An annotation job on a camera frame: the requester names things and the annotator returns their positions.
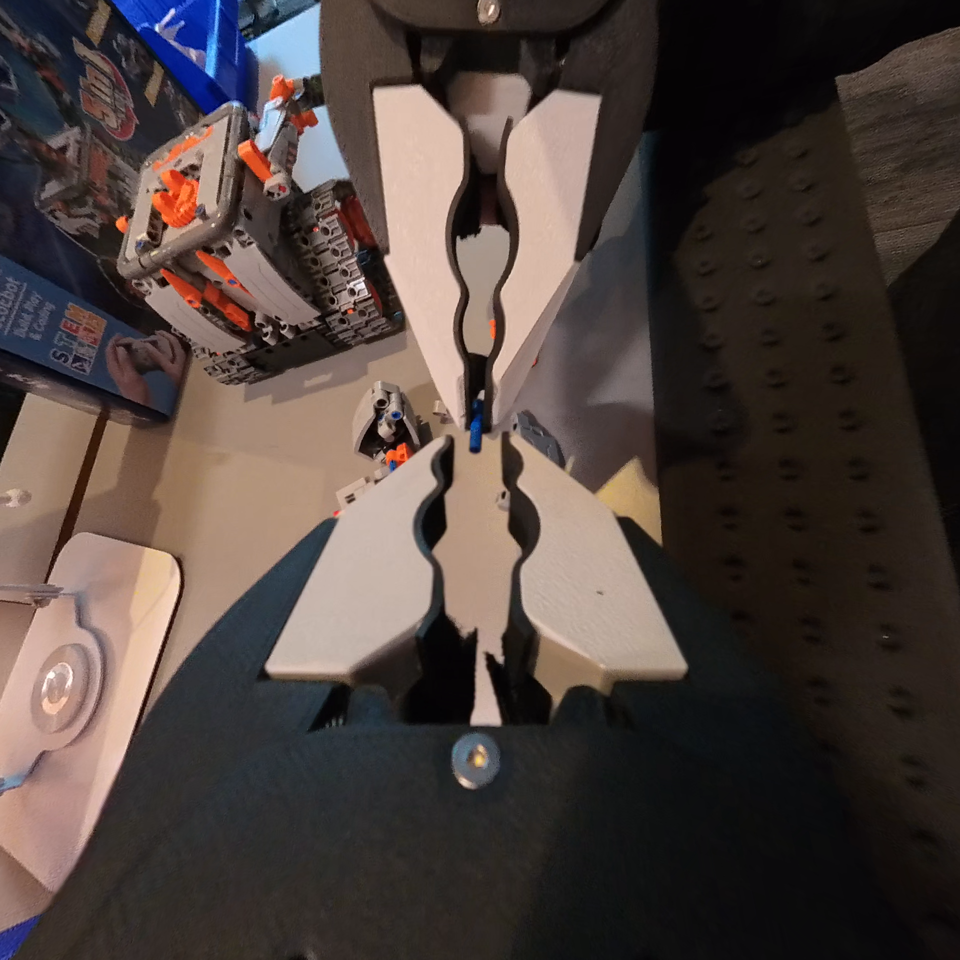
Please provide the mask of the grey shell assembly with pins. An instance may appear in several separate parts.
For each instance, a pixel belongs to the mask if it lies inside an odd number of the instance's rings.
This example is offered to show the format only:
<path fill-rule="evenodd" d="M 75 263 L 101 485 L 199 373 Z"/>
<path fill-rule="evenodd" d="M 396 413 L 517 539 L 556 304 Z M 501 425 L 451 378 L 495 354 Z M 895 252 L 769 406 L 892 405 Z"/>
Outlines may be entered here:
<path fill-rule="evenodd" d="M 383 478 L 421 448 L 420 426 L 420 419 L 399 385 L 374 381 L 353 416 L 353 452 L 373 462 L 377 467 L 376 476 Z"/>

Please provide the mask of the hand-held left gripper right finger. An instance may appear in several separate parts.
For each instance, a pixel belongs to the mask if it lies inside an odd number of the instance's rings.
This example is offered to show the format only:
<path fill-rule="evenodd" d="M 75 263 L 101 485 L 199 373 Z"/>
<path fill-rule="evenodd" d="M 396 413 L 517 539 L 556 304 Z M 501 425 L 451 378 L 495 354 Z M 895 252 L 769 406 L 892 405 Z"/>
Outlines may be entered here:
<path fill-rule="evenodd" d="M 503 707 L 543 722 L 570 690 L 673 682 L 689 664 L 619 518 L 529 441 L 502 438 L 520 549 L 502 638 Z"/>

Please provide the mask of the white booklet stand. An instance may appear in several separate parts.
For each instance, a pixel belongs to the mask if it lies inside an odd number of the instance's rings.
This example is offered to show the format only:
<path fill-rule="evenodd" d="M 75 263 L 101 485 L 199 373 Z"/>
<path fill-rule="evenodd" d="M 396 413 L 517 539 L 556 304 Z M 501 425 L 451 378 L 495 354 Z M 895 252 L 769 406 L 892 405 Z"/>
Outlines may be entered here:
<path fill-rule="evenodd" d="M 163 551 L 82 533 L 34 609 L 2 691 L 1 844 L 48 892 L 76 866 L 143 715 L 182 591 Z"/>

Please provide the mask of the grey orange tracked toy robot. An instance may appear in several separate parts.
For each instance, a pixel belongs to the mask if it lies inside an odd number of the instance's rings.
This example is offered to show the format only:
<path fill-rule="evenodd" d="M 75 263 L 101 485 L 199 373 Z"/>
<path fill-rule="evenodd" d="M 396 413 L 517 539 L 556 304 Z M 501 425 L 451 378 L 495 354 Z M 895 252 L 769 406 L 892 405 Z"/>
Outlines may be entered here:
<path fill-rule="evenodd" d="M 227 102 L 143 162 L 119 274 L 217 382 L 257 383 L 404 329 L 354 185 L 294 167 L 321 74 L 277 75 L 260 114 Z"/>

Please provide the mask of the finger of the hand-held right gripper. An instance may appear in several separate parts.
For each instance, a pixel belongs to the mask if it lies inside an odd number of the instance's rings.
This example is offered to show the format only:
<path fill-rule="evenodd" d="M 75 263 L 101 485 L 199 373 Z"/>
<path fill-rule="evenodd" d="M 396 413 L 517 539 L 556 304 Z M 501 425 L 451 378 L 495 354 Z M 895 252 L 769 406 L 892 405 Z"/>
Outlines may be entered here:
<path fill-rule="evenodd" d="M 597 94 L 555 90 L 506 140 L 503 180 L 516 225 L 489 369 L 494 429 L 508 420 L 582 260 L 578 239 L 601 103 Z"/>
<path fill-rule="evenodd" d="M 469 290 L 453 222 L 471 174 L 465 126 L 418 84 L 372 91 L 388 249 L 386 265 L 452 421 L 470 426 L 463 341 Z"/>

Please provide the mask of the small grey orange connector assembly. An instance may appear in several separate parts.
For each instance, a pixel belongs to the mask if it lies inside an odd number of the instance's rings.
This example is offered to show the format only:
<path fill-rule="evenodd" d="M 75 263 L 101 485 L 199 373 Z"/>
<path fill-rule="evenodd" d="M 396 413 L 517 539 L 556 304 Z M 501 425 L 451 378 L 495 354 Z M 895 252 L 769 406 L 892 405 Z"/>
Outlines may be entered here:
<path fill-rule="evenodd" d="M 356 500 L 364 497 L 383 482 L 390 471 L 387 466 L 382 465 L 375 469 L 372 474 L 362 476 L 346 486 L 342 486 L 336 491 L 337 509 L 333 511 L 332 516 L 338 518 L 342 511 L 350 507 Z"/>

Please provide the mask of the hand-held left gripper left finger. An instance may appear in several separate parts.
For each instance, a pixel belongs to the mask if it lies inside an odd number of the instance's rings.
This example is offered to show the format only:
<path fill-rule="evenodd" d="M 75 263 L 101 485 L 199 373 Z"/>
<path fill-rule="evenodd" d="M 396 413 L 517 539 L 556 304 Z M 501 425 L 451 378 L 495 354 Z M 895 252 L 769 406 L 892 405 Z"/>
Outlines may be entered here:
<path fill-rule="evenodd" d="M 415 722 L 457 718 L 457 630 L 433 548 L 454 440 L 429 442 L 343 509 L 264 669 L 274 681 L 382 688 Z"/>

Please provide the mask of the blue robot kit box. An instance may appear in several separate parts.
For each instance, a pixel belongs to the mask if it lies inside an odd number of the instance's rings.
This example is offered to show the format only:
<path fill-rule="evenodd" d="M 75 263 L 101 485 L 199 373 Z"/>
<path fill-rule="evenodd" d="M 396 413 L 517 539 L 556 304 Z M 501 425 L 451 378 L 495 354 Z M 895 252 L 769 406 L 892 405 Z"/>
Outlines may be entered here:
<path fill-rule="evenodd" d="M 2 384 L 126 424 L 189 347 L 117 269 L 140 168 L 207 112 L 114 2 L 1 3 Z"/>

